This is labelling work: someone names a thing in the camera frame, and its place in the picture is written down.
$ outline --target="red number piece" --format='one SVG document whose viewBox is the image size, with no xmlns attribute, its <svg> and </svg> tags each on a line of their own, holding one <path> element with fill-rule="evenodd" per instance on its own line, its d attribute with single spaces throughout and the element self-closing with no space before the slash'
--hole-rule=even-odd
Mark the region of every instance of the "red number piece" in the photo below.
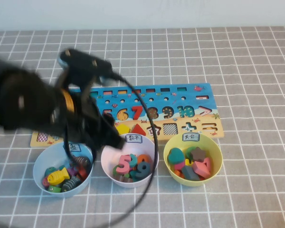
<svg viewBox="0 0 285 228">
<path fill-rule="evenodd" d="M 130 171 L 130 164 L 129 162 L 131 161 L 130 155 L 122 155 L 120 156 L 118 164 L 121 166 L 116 168 L 116 172 L 119 174 L 126 174 L 129 173 Z"/>
<path fill-rule="evenodd" d="M 138 118 L 140 117 L 140 115 L 143 111 L 143 107 L 142 106 L 134 106 L 134 107 L 132 107 L 132 111 L 135 112 L 133 119 L 138 120 Z"/>
</svg>

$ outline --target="white wall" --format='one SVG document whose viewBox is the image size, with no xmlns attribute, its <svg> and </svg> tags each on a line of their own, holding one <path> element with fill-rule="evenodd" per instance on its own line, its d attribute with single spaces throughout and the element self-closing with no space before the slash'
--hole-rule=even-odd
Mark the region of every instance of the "white wall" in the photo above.
<svg viewBox="0 0 285 228">
<path fill-rule="evenodd" d="M 0 30 L 285 25 L 285 0 L 0 0 Z"/>
</svg>

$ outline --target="red number 7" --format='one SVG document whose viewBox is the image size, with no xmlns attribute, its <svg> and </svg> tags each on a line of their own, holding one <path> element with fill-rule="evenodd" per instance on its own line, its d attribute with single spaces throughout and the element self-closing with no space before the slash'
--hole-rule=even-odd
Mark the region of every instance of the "red number 7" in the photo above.
<svg viewBox="0 0 285 228">
<path fill-rule="evenodd" d="M 134 106 L 134 107 L 132 107 L 132 111 L 135 112 L 133 119 L 138 120 L 139 116 L 141 115 L 141 113 L 143 111 L 143 107 L 142 106 Z"/>
</svg>

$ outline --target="yellow bowl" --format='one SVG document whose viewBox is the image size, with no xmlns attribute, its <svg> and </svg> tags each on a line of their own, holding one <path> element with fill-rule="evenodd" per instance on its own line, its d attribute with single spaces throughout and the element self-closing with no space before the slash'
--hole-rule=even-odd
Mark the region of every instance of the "yellow bowl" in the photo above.
<svg viewBox="0 0 285 228">
<path fill-rule="evenodd" d="M 170 150 L 177 147 L 181 149 L 185 154 L 186 149 L 192 146 L 200 147 L 202 150 L 205 150 L 206 157 L 211 158 L 211 176 L 206 180 L 186 180 L 177 176 L 170 168 L 170 164 L 168 163 L 168 155 L 170 153 Z M 219 146 L 211 138 L 199 133 L 184 133 L 172 137 L 164 148 L 163 158 L 171 176 L 178 183 L 191 187 L 200 186 L 210 181 L 218 174 L 223 165 L 223 155 Z"/>
</svg>

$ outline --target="pink number piece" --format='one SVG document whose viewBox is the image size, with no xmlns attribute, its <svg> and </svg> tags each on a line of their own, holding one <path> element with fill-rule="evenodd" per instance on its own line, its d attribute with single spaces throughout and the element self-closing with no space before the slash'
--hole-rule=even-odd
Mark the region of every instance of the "pink number piece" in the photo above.
<svg viewBox="0 0 285 228">
<path fill-rule="evenodd" d="M 120 156 L 118 164 L 121 166 L 116 168 L 116 172 L 119 174 L 126 174 L 129 173 L 131 157 L 129 155 L 122 155 Z"/>
</svg>

